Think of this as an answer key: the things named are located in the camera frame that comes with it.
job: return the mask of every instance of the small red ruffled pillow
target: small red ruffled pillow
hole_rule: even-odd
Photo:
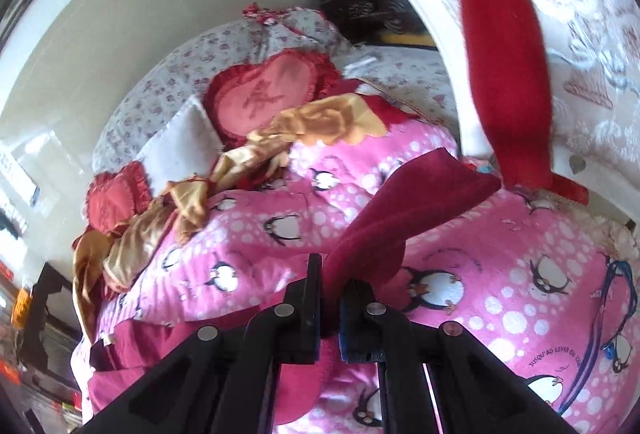
[[[202,105],[222,142],[239,147],[283,109],[322,98],[339,79],[326,53],[287,49],[262,64],[238,64],[218,73]]]
[[[107,233],[121,221],[142,214],[150,201],[145,168],[139,161],[128,163],[119,173],[101,172],[86,193],[89,225]]]

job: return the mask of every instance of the pillow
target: pillow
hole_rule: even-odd
[[[263,64],[239,64],[216,75],[204,97],[211,122],[229,147],[284,109],[321,98],[339,80],[326,53],[283,50]]]
[[[144,145],[136,160],[145,166],[151,194],[156,197],[167,182],[208,176],[221,150],[220,138],[202,104],[192,95]]]
[[[120,221],[144,212],[150,201],[145,169],[140,162],[132,161],[119,173],[95,176],[86,194],[86,215],[94,229],[107,233]]]

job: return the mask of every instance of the gray heart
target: gray heart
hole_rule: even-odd
[[[572,154],[569,158],[569,167],[571,168],[571,172],[578,174],[587,168],[587,162],[585,162],[583,157]]]

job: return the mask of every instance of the bed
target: bed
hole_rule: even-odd
[[[388,100],[410,104],[425,119],[419,125],[412,121],[396,127],[388,143],[367,138],[369,141],[363,142],[366,147],[354,145],[348,150],[340,145],[296,144],[289,153],[290,166],[281,183],[262,188],[257,196],[246,191],[216,195],[207,203],[215,211],[214,217],[201,232],[183,247],[165,239],[130,291],[101,306],[98,336],[108,337],[117,324],[129,318],[173,325],[265,302],[268,295],[303,273],[306,254],[330,250],[382,184],[414,157],[444,147],[475,169],[491,169],[487,162],[478,160],[490,156],[491,150],[470,97],[457,1],[411,1],[436,40],[437,52],[396,47],[356,49],[321,14],[294,10],[269,24],[244,19],[206,32],[172,52],[131,90],[98,141],[95,172],[116,172],[134,159],[190,95],[204,94],[217,72],[234,64],[258,64],[284,48],[326,52],[339,69],[359,64],[348,69],[350,76],[368,81]],[[606,138],[623,121],[600,127],[586,121],[601,118],[604,110],[610,111],[614,120],[619,115],[628,118],[622,108],[637,98],[633,82],[638,66],[627,60],[628,88],[607,88],[608,103],[602,96],[587,96],[570,80],[576,72],[604,74],[606,64],[600,59],[607,54],[603,52],[596,57],[598,62],[588,64],[588,58],[585,64],[574,64],[569,55],[568,50],[575,53],[578,46],[578,19],[572,10],[582,5],[579,0],[565,0],[564,5],[534,1],[542,14],[545,43],[552,49],[554,168],[600,192],[635,218],[640,215],[636,211],[640,205],[634,203],[636,182],[629,170],[635,164],[625,164],[620,156],[612,156],[616,151],[629,151],[629,144],[624,149],[621,143]],[[626,12],[621,12],[622,8],[613,10],[619,14],[616,28],[620,32],[623,28],[635,31],[637,5],[633,0],[615,1],[616,6],[628,8]],[[552,12],[551,5],[555,17],[544,11]],[[554,23],[556,31],[547,32],[547,23]],[[573,48],[567,48],[567,42]],[[637,123],[633,119],[624,122],[631,127]],[[580,135],[586,137],[583,141],[577,139],[571,127],[574,125],[585,129],[586,135]],[[621,131],[614,135],[620,140],[627,136]],[[576,167],[575,156],[585,160],[586,166]],[[313,173],[318,172],[332,175],[329,182],[322,182],[328,185],[315,178]],[[306,195],[303,201],[295,196],[301,194]],[[263,211],[252,208],[254,203],[249,201],[254,197],[261,199]],[[640,340],[640,324],[637,315],[629,316],[633,305],[632,299],[626,298],[636,292],[634,277],[639,270],[640,251],[622,223],[594,217],[580,205],[538,197],[501,189],[465,213],[462,221],[453,220],[412,238],[407,243],[404,270],[385,287],[381,298],[423,323],[437,325],[446,319],[463,323],[578,432],[613,433],[628,416],[640,391],[634,347]],[[278,223],[292,227],[295,233],[278,235],[274,229]],[[478,245],[461,246],[457,234],[463,223],[475,227],[473,237],[478,238]],[[503,234],[500,240],[509,248],[496,247],[490,237],[498,228]],[[261,234],[263,230],[268,231],[268,237]],[[220,244],[230,241],[233,248],[220,251]],[[261,241],[275,250],[256,259],[251,248]],[[609,358],[604,351],[592,353],[590,377],[569,400],[568,395],[574,391],[569,383],[580,367],[584,349],[559,344],[558,332],[582,317],[584,309],[598,299],[607,299],[608,289],[604,296],[597,293],[597,281],[611,270],[612,258],[628,263],[633,274],[630,283],[624,277],[614,278],[612,292],[618,297],[609,304],[613,311],[603,322],[608,331],[603,334],[607,337],[604,341],[613,346],[614,355]],[[482,267],[488,266],[485,261],[490,259],[501,264],[500,270],[483,271]],[[259,284],[254,284],[252,270],[260,273]],[[239,276],[247,273],[252,274],[251,284]],[[488,293],[465,284],[474,278],[487,278]],[[427,298],[429,285],[431,297]],[[572,334],[580,338],[579,346],[581,342],[587,344],[588,333],[577,328]],[[72,360],[83,390],[85,420],[92,414],[86,392],[92,375],[89,346],[90,342],[83,339]],[[316,406],[277,430],[351,433],[379,427],[376,390],[373,367],[338,367],[337,376]]]

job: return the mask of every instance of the dark pink garment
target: dark pink garment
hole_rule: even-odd
[[[306,414],[318,400],[339,359],[335,337],[338,299],[345,283],[358,278],[374,290],[399,270],[404,242],[446,223],[475,207],[500,188],[500,181],[464,167],[437,149],[398,169],[344,231],[322,265],[323,336],[319,362],[313,366],[283,366],[274,421],[285,424]],[[261,308],[281,302],[274,294]],[[116,342],[97,344],[92,359],[108,359],[89,381],[89,395],[97,412],[135,382],[180,342],[204,324],[228,329],[249,322],[254,307],[223,317],[185,322],[174,328],[128,320],[114,329]]]

